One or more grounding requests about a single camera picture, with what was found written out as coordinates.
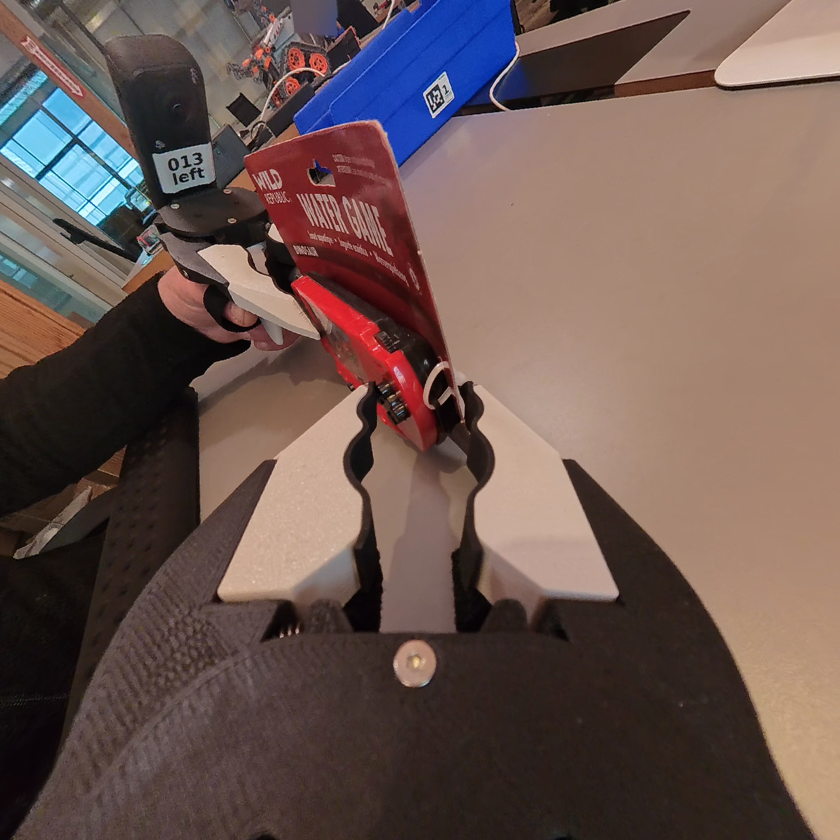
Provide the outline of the blue bin with tag sticker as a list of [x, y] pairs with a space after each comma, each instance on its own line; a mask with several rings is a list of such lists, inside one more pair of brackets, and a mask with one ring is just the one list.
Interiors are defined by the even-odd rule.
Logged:
[[402, 164], [514, 58], [506, 1], [421, 2], [359, 55], [329, 126], [377, 121]]

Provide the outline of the person's left forearm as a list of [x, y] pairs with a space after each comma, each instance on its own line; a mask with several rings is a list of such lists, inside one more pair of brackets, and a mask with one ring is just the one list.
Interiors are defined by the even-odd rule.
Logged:
[[213, 364], [245, 352], [179, 319], [149, 280], [69, 347], [1, 382], [1, 513], [54, 496], [145, 434]]

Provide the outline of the person's black clothing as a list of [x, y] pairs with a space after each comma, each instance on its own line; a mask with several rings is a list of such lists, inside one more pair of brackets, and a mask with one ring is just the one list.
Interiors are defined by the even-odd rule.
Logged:
[[1, 838], [56, 760], [105, 532], [1, 562]]

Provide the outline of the black desk mat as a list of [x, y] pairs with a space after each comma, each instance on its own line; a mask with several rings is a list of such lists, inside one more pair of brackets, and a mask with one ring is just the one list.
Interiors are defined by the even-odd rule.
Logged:
[[610, 98], [620, 78], [689, 15], [683, 10], [522, 56], [490, 101], [517, 110]]

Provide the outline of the red handheld toy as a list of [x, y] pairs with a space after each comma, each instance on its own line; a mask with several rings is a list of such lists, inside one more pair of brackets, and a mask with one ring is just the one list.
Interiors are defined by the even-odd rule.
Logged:
[[278, 142], [245, 169], [299, 276], [290, 290], [352, 387], [416, 448], [463, 421], [453, 365], [392, 147], [377, 121]]

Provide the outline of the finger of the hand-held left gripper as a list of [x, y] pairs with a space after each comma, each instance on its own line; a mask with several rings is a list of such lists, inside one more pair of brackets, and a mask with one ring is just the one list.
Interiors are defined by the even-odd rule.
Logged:
[[280, 291], [291, 291], [298, 267], [276, 226], [268, 226], [262, 243], [247, 247], [250, 264]]
[[210, 245], [198, 250], [197, 256], [227, 282], [233, 303], [259, 317], [271, 340], [291, 340], [296, 335], [320, 340], [319, 329], [298, 300], [251, 264], [249, 249]]

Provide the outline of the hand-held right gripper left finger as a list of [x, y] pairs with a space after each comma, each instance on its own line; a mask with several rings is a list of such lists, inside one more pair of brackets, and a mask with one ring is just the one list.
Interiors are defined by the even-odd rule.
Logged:
[[382, 622], [382, 566], [363, 479], [374, 463], [373, 385], [356, 388], [275, 458], [218, 586], [222, 602], [338, 603], [352, 629]]

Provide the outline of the orange black toy robot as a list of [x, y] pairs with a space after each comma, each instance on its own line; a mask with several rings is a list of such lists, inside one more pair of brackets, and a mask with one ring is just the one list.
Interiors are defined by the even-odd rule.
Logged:
[[227, 63], [227, 74], [237, 80], [258, 82], [267, 90], [265, 105], [278, 109], [307, 84], [326, 80], [332, 73], [327, 52], [279, 27], [276, 19], [253, 40], [241, 62]]

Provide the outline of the blue plastic bin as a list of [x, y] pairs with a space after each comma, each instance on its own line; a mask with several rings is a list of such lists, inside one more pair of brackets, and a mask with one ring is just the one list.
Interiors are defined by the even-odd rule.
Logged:
[[366, 52], [337, 69], [297, 113], [294, 122], [300, 136], [362, 118], [369, 100], [364, 87]]

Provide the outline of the person's left hand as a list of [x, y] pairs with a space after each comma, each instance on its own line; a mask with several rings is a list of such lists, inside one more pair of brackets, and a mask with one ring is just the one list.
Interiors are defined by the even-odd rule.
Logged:
[[269, 335], [259, 318], [231, 301], [216, 286], [187, 279], [177, 268], [169, 269], [158, 280], [157, 289], [167, 310], [204, 337], [216, 343], [252, 343], [257, 350], [280, 351], [297, 341], [284, 333], [279, 343]]

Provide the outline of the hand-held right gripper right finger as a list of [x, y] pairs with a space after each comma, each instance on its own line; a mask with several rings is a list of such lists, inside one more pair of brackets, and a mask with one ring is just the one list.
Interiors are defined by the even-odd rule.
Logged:
[[551, 602], [619, 598], [560, 453], [486, 388], [463, 384], [469, 493], [453, 552], [455, 627], [476, 633], [515, 602], [527, 626]]

